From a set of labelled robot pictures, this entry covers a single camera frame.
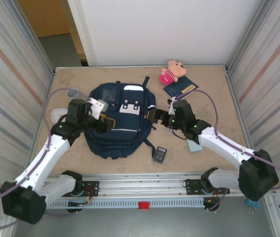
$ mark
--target wooden platform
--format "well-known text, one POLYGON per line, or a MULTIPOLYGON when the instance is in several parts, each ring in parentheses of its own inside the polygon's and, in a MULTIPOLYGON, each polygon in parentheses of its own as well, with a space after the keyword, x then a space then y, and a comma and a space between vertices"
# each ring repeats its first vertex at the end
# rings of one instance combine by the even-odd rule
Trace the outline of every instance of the wooden platform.
MULTIPOLYGON (((145 76, 150 76, 147 87, 156 96, 157 108, 167 110, 168 96, 162 90, 163 85, 158 80, 159 74, 160 67, 58 69, 52 90, 76 87, 89 94, 92 89, 102 83, 117 80, 142 83, 145 76)), ((213 98, 219 113, 218 130, 232 140, 245 145, 223 68, 221 66, 189 66, 186 76, 213 98)), ((191 104, 197 118, 212 125, 215 124, 214 109, 205 95, 195 92, 186 99, 191 104)), ((46 119, 51 126, 53 125, 51 111, 56 108, 67 108, 69 101, 65 91, 58 92, 51 98, 46 113, 46 119)), ((52 174, 60 174, 67 169, 85 175, 206 171, 214 166, 222 169, 234 169, 230 163, 207 148, 203 148, 201 152, 191 153, 187 141, 180 140, 168 133, 162 125, 156 125, 156 127, 157 130, 152 130, 148 139, 156 147, 161 146, 167 149, 167 155, 162 165, 152 163, 151 148, 144 143, 127 158, 102 159, 89 150, 82 134, 60 158, 52 174)), ((47 130, 43 126, 37 152, 43 146, 46 138, 47 130)))

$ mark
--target striped metal wall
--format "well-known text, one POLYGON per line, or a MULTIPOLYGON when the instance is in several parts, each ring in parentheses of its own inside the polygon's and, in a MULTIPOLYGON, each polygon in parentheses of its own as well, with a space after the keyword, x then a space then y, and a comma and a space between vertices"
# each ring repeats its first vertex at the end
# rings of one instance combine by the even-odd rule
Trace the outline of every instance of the striped metal wall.
POLYGON ((280 165, 280 0, 266 2, 229 69, 255 148, 280 165))
POLYGON ((38 42, 16 1, 0 0, 0 186, 27 165, 53 76, 38 42))

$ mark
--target pink plush toy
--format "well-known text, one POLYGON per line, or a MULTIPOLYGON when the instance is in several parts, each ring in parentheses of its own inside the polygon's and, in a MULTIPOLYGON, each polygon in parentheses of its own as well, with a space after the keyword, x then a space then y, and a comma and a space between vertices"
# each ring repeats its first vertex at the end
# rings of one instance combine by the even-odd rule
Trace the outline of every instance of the pink plush toy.
POLYGON ((184 65, 175 60, 170 60, 168 62, 168 69, 162 68, 161 70, 160 81, 166 85, 178 82, 178 78, 186 74, 186 68, 184 65))

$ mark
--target navy blue backpack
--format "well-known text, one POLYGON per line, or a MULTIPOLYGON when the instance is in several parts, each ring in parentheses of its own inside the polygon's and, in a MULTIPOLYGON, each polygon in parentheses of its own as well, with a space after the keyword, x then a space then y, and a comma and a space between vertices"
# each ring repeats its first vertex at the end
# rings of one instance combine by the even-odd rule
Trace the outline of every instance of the navy blue backpack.
POLYGON ((85 138, 90 150, 102 158, 125 158, 135 152, 144 142, 152 147, 152 157, 155 147, 147 140, 151 129, 155 129, 148 121, 147 114, 156 107, 155 96, 146 84, 149 77, 145 77, 142 85, 120 83, 101 84, 89 95, 109 104, 104 113, 116 120, 115 128, 106 133, 94 130, 85 132, 85 138))

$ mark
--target white cup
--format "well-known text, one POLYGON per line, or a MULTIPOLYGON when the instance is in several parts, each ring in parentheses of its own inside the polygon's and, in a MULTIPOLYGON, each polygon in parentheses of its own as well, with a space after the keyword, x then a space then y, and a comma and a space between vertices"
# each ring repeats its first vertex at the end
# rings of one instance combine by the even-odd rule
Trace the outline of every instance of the white cup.
POLYGON ((66 91, 66 96, 68 98, 70 98, 71 100, 80 99, 79 90, 75 87, 71 87, 71 89, 73 89, 73 90, 67 90, 66 91))

